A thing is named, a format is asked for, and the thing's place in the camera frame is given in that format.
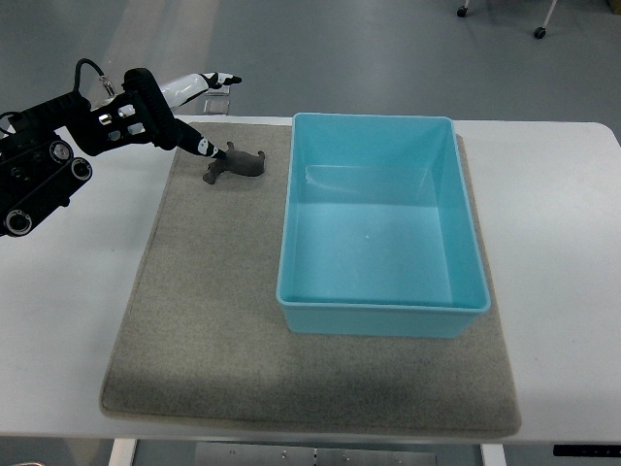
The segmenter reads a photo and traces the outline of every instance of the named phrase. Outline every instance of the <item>chair leg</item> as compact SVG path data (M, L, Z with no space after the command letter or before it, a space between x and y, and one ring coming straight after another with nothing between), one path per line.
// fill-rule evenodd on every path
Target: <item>chair leg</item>
M466 3L464 4L463 7L459 7L457 9L457 16L458 17L464 17L466 15L466 13L468 12L468 5L470 5L470 0L466 0Z
M547 27L547 23L550 22L550 18L552 17L552 13L554 12L554 7L556 7L557 1L558 0L552 0L552 5L550 5L550 9L548 10L545 21L543 22L543 26L535 29L533 35L536 39L543 39L543 36L545 36L545 28Z

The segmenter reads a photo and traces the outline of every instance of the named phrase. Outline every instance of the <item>gray floor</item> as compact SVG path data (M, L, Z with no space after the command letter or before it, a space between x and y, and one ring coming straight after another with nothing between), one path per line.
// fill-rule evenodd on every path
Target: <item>gray floor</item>
M549 2L473 0L466 18L455 15L460 5L461 0L4 0L0 113L69 91L75 62L86 56L118 88L124 71L134 67L147 67L161 83L192 72L239 75L244 82L232 89L230 115L597 121L621 140L621 16L612 15L605 0L560 1L540 41L532 33ZM83 93L93 101L103 98L94 74L83 75ZM204 103L180 112L201 112ZM6 120L1 124L6 127ZM11 441L16 442L2 439L0 452ZM66 445L41 442L50 449ZM533 454L550 455L551 448L514 448L507 458L519 464L515 455ZM2 461L11 460L0 455L0 466Z
M0 466L41 462L46 466L107 466L110 439L0 438Z

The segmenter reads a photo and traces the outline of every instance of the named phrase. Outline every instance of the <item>cable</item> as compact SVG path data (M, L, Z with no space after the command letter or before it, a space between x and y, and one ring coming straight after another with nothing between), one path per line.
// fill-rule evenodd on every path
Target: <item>cable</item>
M80 89L80 78L82 74L82 66L84 63L92 66L93 69L97 73L99 73L99 76L104 77L104 72L102 71L101 68L99 68L99 66L97 66L97 63L95 63L93 60L89 60L88 58L81 58L80 60L78 60L78 63L76 63L76 77L74 79L74 91L78 91Z
M0 115L0 119L4 118L4 117L14 117L15 115L19 115L18 112L5 112L4 114ZM2 131L4 134L6 134L7 136L11 136L13 133L10 133L9 131L7 131L6 129L0 127L0 131Z

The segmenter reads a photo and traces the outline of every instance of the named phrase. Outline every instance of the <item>chair wheel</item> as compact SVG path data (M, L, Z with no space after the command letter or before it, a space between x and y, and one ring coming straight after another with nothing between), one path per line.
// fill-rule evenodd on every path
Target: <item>chair wheel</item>
M536 39L543 39L543 36L545 36L545 28L538 27L537 29L535 29L535 32L533 33L533 35L535 36Z

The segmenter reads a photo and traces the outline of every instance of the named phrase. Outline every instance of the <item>wheel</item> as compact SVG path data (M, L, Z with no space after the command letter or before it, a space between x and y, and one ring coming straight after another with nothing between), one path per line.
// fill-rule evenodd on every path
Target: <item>wheel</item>
M4 226L11 236L24 236L32 229L32 218L23 211L10 211L4 220Z
M544 27L538 27L537 29L535 29L535 32L533 33L533 35L537 39L543 39L543 36L545 36L545 28Z
M90 180L90 177L93 174L92 169L90 168L90 163L88 163L83 158L74 158L74 161L71 162L71 173L74 177L82 182L87 182Z

